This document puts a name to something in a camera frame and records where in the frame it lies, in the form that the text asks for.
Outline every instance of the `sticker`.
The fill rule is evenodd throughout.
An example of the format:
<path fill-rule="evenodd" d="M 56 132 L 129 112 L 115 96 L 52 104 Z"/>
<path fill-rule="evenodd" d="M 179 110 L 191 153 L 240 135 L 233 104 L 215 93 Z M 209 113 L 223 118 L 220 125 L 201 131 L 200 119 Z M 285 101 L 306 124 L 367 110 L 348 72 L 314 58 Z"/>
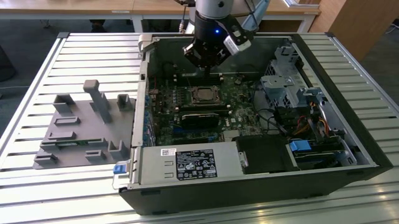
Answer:
<path fill-rule="evenodd" d="M 185 152 L 175 149 L 175 154 L 179 181 L 217 177 L 213 149 Z"/>
<path fill-rule="evenodd" d="M 119 10 L 116 10 L 116 11 L 112 11 L 112 13 L 131 13 L 131 11 L 119 11 Z"/>
<path fill-rule="evenodd" d="M 175 148 L 163 148 L 161 149 L 161 156 L 175 155 L 176 149 Z"/>

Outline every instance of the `slotted metal surface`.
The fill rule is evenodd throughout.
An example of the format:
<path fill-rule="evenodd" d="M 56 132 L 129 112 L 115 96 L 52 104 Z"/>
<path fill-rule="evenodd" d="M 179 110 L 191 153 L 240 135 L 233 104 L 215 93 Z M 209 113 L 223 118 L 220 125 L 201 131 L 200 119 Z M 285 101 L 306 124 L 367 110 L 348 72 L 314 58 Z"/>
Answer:
<path fill-rule="evenodd" d="M 302 37 L 395 165 L 388 172 L 324 197 L 141 217 L 111 186 L 112 165 L 32 170 L 57 93 L 88 100 L 83 82 L 95 78 L 107 98 L 136 96 L 137 37 L 71 34 L 57 39 L 0 140 L 0 223 L 375 223 L 399 218 L 398 109 L 339 43 L 322 34 Z M 318 86 L 315 75 L 306 73 Z"/>

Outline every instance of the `blue tab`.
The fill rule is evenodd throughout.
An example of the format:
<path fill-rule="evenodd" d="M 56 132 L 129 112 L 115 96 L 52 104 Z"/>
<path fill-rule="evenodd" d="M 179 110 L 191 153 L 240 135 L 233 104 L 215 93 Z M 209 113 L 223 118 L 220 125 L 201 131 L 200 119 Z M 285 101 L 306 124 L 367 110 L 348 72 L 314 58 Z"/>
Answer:
<path fill-rule="evenodd" d="M 311 145 L 307 140 L 296 140 L 289 143 L 291 151 L 306 151 L 312 150 Z"/>
<path fill-rule="evenodd" d="M 113 174 L 125 174 L 125 165 L 115 165 Z"/>

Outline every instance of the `circuit board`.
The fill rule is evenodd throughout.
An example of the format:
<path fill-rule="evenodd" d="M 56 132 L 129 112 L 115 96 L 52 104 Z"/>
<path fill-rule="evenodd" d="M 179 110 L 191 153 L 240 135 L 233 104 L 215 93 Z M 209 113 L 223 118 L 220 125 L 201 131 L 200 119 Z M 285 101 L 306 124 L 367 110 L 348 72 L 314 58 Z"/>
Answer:
<path fill-rule="evenodd" d="M 152 90 L 156 145 L 223 142 L 225 141 L 223 132 L 228 130 L 237 130 L 240 136 L 261 134 L 263 129 L 251 103 L 252 85 L 251 81 L 237 82 L 236 75 L 224 76 L 219 86 L 177 87 L 171 80 L 160 81 L 159 88 Z M 192 100 L 195 91 L 199 91 L 200 97 Z M 217 98 L 208 95 L 209 91 L 217 92 Z M 228 108 L 228 115 L 219 117 L 213 128 L 184 130 L 176 107 L 189 105 L 192 102 L 200 104 L 207 100 L 213 105 L 224 105 Z"/>

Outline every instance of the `white label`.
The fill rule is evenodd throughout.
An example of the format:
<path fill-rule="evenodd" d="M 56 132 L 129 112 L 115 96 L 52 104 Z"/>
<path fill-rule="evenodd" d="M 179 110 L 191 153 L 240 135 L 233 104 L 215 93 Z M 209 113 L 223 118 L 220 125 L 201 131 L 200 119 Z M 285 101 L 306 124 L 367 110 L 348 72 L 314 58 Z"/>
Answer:
<path fill-rule="evenodd" d="M 175 148 L 163 148 L 161 149 L 161 156 L 175 155 L 176 149 Z"/>
<path fill-rule="evenodd" d="M 131 13 L 131 11 L 112 11 L 112 13 Z"/>

